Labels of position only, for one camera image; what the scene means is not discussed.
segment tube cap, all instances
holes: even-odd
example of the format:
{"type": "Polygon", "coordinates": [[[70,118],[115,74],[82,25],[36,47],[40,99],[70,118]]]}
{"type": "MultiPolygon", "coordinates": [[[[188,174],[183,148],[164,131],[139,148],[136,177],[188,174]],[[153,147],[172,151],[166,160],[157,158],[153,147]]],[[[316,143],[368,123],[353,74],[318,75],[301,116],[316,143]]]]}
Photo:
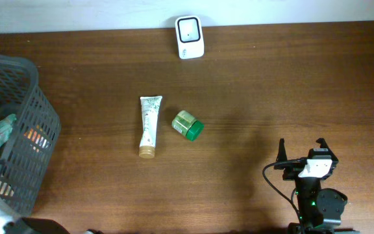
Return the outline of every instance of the tube cap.
{"type": "Polygon", "coordinates": [[[201,131],[205,128],[205,125],[200,122],[199,120],[193,123],[191,128],[188,130],[186,134],[186,138],[188,140],[194,141],[201,133],[201,131]]]}
{"type": "Polygon", "coordinates": [[[155,157],[155,147],[154,146],[141,146],[140,157],[144,159],[152,159],[153,157],[155,157]]]}

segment jar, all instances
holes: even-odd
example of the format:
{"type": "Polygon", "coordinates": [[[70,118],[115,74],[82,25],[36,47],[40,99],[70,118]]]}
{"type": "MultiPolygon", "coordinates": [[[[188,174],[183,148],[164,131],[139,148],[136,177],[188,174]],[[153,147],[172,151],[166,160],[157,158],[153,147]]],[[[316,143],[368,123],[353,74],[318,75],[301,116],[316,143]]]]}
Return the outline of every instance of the jar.
{"type": "Polygon", "coordinates": [[[173,120],[172,126],[188,140],[194,141],[201,133],[205,125],[192,116],[189,112],[182,110],[173,120]]]}

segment brown wooden surface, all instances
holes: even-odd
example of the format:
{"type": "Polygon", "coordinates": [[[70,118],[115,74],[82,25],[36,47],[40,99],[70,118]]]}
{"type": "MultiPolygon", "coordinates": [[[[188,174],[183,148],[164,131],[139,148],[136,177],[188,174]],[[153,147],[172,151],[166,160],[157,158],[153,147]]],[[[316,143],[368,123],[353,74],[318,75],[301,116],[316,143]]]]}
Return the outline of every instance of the brown wooden surface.
{"type": "MultiPolygon", "coordinates": [[[[34,216],[71,231],[223,233],[285,228],[290,205],[263,180],[279,138],[290,158],[324,137],[340,160],[323,187],[348,195],[343,228],[374,233],[374,22],[203,29],[180,60],[173,29],[0,35],[38,66],[63,130],[34,216]],[[163,95],[156,157],[138,156],[140,96],[163,95]],[[206,127],[189,142],[177,111],[206,127]]],[[[286,194],[294,184],[268,177],[286,194]]]]}

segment basket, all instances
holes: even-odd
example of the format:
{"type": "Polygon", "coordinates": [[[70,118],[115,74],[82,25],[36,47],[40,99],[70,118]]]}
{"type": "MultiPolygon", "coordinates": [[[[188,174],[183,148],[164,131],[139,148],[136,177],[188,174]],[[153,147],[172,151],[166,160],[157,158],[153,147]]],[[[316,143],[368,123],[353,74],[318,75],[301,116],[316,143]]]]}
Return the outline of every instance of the basket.
{"type": "Polygon", "coordinates": [[[0,55],[0,120],[13,113],[17,121],[0,148],[0,198],[29,216],[61,125],[38,87],[35,65],[24,58],[0,55]]]}

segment green lid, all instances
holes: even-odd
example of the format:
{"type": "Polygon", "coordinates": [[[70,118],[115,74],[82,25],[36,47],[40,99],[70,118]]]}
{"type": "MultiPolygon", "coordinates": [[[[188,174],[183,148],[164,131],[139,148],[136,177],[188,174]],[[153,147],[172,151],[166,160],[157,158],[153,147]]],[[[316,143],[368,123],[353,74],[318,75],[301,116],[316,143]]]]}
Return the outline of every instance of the green lid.
{"type": "Polygon", "coordinates": [[[188,130],[186,134],[186,138],[188,140],[194,141],[201,133],[201,131],[205,128],[205,125],[200,122],[199,120],[193,123],[192,127],[188,130]]]}

